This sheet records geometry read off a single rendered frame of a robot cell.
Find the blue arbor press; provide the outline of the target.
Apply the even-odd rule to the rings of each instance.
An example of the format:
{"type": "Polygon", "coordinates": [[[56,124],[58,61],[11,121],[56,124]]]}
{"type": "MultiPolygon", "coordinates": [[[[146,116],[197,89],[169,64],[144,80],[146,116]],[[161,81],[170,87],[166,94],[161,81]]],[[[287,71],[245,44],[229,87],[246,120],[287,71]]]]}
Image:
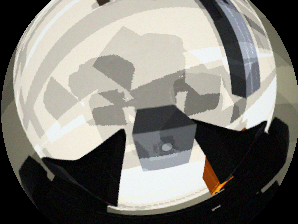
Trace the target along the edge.
{"type": "Polygon", "coordinates": [[[230,69],[231,93],[247,99],[261,87],[253,37],[231,0],[200,0],[212,16],[230,69]]]}

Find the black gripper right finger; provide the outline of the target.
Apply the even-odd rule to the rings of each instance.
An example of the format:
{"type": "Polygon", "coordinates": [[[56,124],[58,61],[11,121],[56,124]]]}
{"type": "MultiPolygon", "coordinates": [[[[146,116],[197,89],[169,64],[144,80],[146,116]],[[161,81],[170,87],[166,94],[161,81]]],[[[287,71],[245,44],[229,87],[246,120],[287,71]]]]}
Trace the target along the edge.
{"type": "Polygon", "coordinates": [[[262,135],[267,124],[267,120],[263,120],[259,125],[257,124],[257,127],[253,125],[246,131],[237,131],[237,129],[218,127],[206,121],[202,123],[196,119],[192,120],[197,124],[194,140],[200,145],[221,184],[231,179],[231,173],[234,173],[245,159],[251,145],[259,135],[262,135]]]}

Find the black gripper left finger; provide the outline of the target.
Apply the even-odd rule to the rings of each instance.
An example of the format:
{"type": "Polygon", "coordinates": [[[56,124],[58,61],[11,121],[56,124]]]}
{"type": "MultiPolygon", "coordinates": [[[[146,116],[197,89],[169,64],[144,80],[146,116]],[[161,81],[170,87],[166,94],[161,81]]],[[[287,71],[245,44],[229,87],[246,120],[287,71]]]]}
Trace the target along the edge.
{"type": "Polygon", "coordinates": [[[108,206],[117,206],[125,141],[122,128],[78,160],[55,160],[47,156],[41,160],[53,175],[77,184],[108,206]]]}

